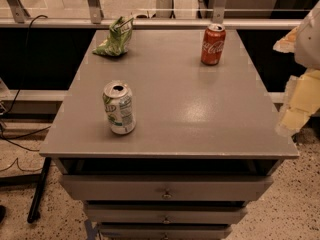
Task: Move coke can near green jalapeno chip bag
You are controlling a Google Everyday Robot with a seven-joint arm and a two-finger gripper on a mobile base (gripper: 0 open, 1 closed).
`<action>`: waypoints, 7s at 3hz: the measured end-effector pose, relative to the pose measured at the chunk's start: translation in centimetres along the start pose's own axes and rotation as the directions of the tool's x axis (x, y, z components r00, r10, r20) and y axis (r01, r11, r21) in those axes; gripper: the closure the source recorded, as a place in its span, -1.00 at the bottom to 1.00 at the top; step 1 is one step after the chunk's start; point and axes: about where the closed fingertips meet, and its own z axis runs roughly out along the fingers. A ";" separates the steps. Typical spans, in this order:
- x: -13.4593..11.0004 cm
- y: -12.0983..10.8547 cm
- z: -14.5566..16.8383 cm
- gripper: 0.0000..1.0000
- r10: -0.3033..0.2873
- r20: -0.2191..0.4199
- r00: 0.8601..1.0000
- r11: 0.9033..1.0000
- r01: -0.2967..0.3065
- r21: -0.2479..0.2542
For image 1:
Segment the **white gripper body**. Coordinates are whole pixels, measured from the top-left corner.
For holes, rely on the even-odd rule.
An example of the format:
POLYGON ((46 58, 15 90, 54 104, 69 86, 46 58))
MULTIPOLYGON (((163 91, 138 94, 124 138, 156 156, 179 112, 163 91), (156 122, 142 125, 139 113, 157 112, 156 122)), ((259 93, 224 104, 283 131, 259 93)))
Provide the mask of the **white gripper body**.
POLYGON ((320 70, 308 68, 300 77, 289 78, 287 106, 307 114, 320 109, 320 70))

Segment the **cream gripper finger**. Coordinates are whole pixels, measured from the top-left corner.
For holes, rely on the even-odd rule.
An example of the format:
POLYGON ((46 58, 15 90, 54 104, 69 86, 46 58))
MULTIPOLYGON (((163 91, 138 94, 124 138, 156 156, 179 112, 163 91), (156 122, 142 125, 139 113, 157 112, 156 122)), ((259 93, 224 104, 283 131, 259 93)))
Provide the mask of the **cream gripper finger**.
POLYGON ((310 116, 301 110, 281 109, 275 130, 280 136, 291 137, 301 130, 309 118, 310 116))

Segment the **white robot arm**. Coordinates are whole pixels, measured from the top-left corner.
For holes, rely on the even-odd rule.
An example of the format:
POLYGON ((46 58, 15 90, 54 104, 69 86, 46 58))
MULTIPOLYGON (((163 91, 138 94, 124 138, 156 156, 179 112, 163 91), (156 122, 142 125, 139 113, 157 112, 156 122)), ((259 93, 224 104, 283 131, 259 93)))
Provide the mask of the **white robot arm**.
POLYGON ((300 77, 289 78, 275 127, 279 135, 289 137, 320 109, 320 1, 273 49, 293 53, 295 62, 306 68, 300 77))

